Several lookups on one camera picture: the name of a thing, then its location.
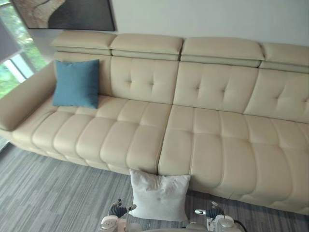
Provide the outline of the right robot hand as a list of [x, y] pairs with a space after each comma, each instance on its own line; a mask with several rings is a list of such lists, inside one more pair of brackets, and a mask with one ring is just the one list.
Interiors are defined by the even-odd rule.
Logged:
[[211, 206], [209, 209], [196, 209], [195, 213], [197, 215], [203, 215], [212, 219], [215, 219], [218, 215], [224, 215], [222, 207], [215, 201], [211, 201]]

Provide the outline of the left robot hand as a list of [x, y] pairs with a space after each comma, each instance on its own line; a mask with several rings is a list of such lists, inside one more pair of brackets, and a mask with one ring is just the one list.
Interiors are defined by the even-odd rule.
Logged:
[[112, 204], [112, 206], [109, 209], [108, 215], [109, 216], [117, 216], [118, 218], [121, 218], [126, 213], [136, 209], [136, 205], [133, 204], [129, 207], [122, 206], [122, 200], [118, 199], [115, 203]]

